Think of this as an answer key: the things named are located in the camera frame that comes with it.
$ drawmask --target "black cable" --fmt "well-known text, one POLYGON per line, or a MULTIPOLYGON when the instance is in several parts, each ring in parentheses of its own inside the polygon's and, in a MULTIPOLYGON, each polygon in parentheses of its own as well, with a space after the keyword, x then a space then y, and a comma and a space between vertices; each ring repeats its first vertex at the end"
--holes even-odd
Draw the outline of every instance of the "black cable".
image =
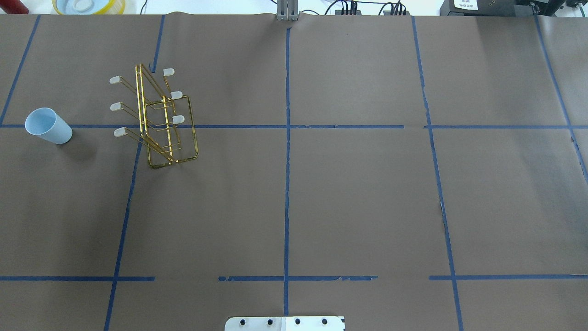
POLYGON ((331 9, 331 7, 333 7, 337 2, 343 2, 345 4, 345 7, 347 7, 347 2, 345 0, 337 0, 331 3, 331 5, 327 8, 327 10, 325 11, 325 15, 329 13, 329 9, 331 9))
POLYGON ((385 5, 387 2, 371 2, 371 1, 356 1, 360 4, 374 4, 374 5, 385 5))
POLYGON ((379 13, 377 13, 377 15, 378 15, 378 16, 379 16, 380 14, 382 14, 382 12, 384 11, 384 8, 386 7, 386 5, 390 5, 390 7, 391 7, 391 9, 390 9, 390 10, 394 9, 394 4, 393 4, 393 3, 391 3, 391 2, 387 2, 387 3, 385 3, 385 4, 384 4, 384 6, 382 6, 382 7, 380 8, 380 12, 379 12, 379 13))
POLYGON ((398 1, 396 6, 394 6, 394 16, 401 16, 402 15, 402 8, 406 10, 406 7, 402 4, 402 2, 398 1))
POLYGON ((313 13, 315 13, 316 15, 319 15, 319 16, 320 16, 320 14, 319 14, 319 13, 317 13, 317 12, 315 12, 314 10, 311 10, 311 9, 305 9, 305 10, 303 10, 303 11, 301 11, 301 12, 313 12, 313 13))
POLYGON ((145 8, 146 5, 147 5, 147 0, 145 0, 145 2, 143 3, 143 7, 141 7, 141 11, 139 12, 139 15, 143 14, 143 9, 145 8))

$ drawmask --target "gold wire rack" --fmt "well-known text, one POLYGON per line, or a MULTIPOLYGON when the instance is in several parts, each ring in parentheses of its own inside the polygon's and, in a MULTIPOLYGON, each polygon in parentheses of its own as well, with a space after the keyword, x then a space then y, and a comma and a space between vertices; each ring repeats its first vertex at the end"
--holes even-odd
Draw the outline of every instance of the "gold wire rack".
POLYGON ((138 107, 138 111, 135 111, 123 102, 116 102, 111 105, 111 111, 122 110, 139 120, 138 133, 127 127, 122 127, 114 131, 114 136, 122 137, 127 135, 147 147, 147 162, 154 169, 198 158, 198 142, 196 141, 192 103, 187 95, 180 91, 172 92, 169 88, 168 77, 174 73, 173 68, 163 70, 163 80, 167 92, 159 86, 151 72, 143 64, 135 66, 135 86, 131 85, 122 76, 115 76, 110 79, 111 84, 122 84, 131 90, 137 97, 138 107), (151 99, 155 101, 151 101, 146 95, 150 97, 154 95, 151 99), (192 129, 192 139, 194 140, 194 153, 188 153, 187 157, 184 155, 178 157, 179 151, 182 149, 178 126, 186 120, 184 115, 178 114, 176 102, 180 100, 186 100, 188 103, 188 117, 190 119, 188 126, 192 129), (163 120, 163 123, 156 124, 152 122, 153 118, 163 120), (152 152, 161 155, 165 161, 163 163, 154 163, 152 152))

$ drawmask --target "wire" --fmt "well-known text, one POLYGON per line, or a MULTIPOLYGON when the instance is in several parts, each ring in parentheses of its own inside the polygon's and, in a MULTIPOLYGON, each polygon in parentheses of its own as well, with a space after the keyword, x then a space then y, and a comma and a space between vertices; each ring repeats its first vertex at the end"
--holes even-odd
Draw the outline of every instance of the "wire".
POLYGON ((387 2, 371 2, 371 1, 356 1, 360 4, 374 4, 374 5, 385 5, 387 2))
MULTIPOLYGON (((328 13, 329 13, 329 9, 331 9, 331 7, 333 7, 333 6, 334 6, 334 5, 335 5, 337 2, 339 2, 339 1, 340 1, 340 2, 343 2, 343 3, 345 4, 345 11, 347 11, 347 10, 348 10, 348 8, 347 8, 347 1, 344 1, 344 0, 337 0, 337 1, 333 2, 333 3, 332 3, 332 4, 331 4, 331 5, 330 5, 330 6, 327 8, 327 10, 325 11, 325 15, 326 15, 326 14, 328 14, 328 13)), ((341 14, 342 14, 342 13, 343 13, 343 5, 341 5, 341 14)))
POLYGON ((382 11, 384 11, 384 7, 386 7, 386 5, 390 5, 390 6, 392 7, 392 9, 394 9, 394 4, 393 4, 393 3, 391 3, 391 2, 387 2, 387 3, 385 3, 385 4, 384 4, 384 6, 382 6, 382 7, 380 8, 380 12, 379 12, 379 13, 377 13, 377 15, 378 15, 378 16, 382 14, 382 11))
POLYGON ((319 16, 320 16, 320 14, 319 14, 319 13, 317 13, 317 12, 315 12, 314 10, 311 10, 311 9, 305 9, 305 10, 303 10, 303 11, 301 11, 301 12, 313 12, 313 13, 315 13, 316 15, 319 15, 319 16))
POLYGON ((143 9, 145 8, 146 5, 147 5, 147 0, 145 0, 145 2, 143 3, 143 7, 141 7, 141 11, 139 12, 139 15, 143 14, 143 9))

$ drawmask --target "light blue cup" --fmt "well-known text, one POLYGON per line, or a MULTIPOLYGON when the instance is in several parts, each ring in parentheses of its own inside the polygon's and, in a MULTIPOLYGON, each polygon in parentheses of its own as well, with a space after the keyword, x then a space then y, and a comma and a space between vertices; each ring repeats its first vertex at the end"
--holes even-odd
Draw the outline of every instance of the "light blue cup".
POLYGON ((72 137, 72 128, 51 108, 33 110, 26 117, 25 129, 30 134, 55 144, 65 144, 72 137))

